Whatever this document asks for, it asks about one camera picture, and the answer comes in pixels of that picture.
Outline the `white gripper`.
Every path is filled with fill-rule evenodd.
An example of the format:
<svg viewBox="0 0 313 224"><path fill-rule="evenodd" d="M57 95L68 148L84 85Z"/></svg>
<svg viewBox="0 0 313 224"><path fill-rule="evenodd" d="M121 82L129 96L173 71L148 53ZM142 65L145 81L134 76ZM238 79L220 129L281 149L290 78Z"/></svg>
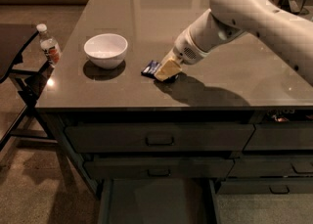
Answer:
<svg viewBox="0 0 313 224"><path fill-rule="evenodd" d="M175 40L173 53L178 58L170 57L160 63L155 78L164 81L182 71L180 60L186 65L194 65L204 59L210 51L210 45L202 36L194 36L187 27Z"/></svg>

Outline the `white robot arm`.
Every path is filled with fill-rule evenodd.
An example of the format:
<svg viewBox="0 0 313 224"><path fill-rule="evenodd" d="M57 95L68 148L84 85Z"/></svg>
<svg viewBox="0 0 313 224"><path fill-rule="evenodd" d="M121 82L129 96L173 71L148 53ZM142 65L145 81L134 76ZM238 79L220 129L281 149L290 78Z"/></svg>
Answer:
<svg viewBox="0 0 313 224"><path fill-rule="evenodd" d="M313 22L279 9L270 0L209 0L209 8L177 37L155 78L171 78L183 64L194 65L247 32L312 83L312 31Z"/></svg>

